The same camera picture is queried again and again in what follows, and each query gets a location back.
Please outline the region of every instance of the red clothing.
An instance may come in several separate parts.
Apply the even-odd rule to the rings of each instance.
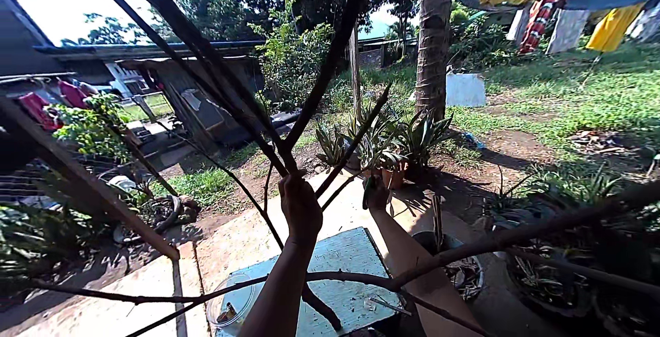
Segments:
[[[61,124],[55,124],[53,117],[44,110],[44,106],[50,105],[45,99],[32,92],[19,97],[21,105],[28,110],[28,113],[39,122],[47,131],[54,131],[61,128]]]
[[[562,0],[540,0],[534,3],[519,54],[527,54],[536,49],[539,45],[540,36],[545,32],[545,25],[560,1]]]
[[[74,108],[87,109],[87,104],[83,101],[83,98],[87,97],[78,87],[70,85],[67,82],[59,81],[57,84],[59,90],[62,92],[62,96],[69,101],[69,104]]]

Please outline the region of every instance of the plastic container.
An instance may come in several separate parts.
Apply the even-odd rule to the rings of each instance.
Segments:
[[[243,273],[229,275],[214,291],[247,282],[250,277]],[[225,293],[207,303],[207,320],[215,327],[215,336],[236,337],[243,327],[254,301],[255,286],[249,285],[239,290]]]

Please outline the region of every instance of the pink clothing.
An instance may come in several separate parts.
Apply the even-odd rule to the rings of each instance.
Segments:
[[[87,109],[87,104],[83,101],[83,98],[87,97],[78,87],[70,85],[67,82],[59,81],[57,84],[59,90],[62,92],[62,96],[69,101],[69,104],[75,108]]]
[[[49,105],[43,98],[33,92],[19,97],[21,105],[28,110],[28,113],[39,122],[45,130],[54,131],[61,128],[61,124],[55,124],[53,117],[44,110],[44,106]]]

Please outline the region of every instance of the tree trunk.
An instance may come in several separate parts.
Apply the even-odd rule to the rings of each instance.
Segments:
[[[401,48],[401,61],[406,58],[406,34],[408,33],[406,31],[406,25],[408,25],[407,17],[403,19],[403,23],[401,24],[401,30],[403,31],[403,35],[401,35],[401,44],[403,45],[403,48]]]
[[[420,0],[415,110],[432,106],[437,119],[445,117],[450,13],[451,0]]]

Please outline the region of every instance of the lawn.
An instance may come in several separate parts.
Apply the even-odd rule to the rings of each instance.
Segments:
[[[151,111],[154,113],[156,118],[162,118],[166,115],[174,113],[169,102],[163,96],[163,94],[155,94],[144,97],[144,101],[149,106]],[[149,117],[146,116],[146,113],[142,111],[140,106],[131,103],[129,105],[121,105],[123,108],[124,115],[127,116],[128,122],[133,122],[134,120],[147,120]]]

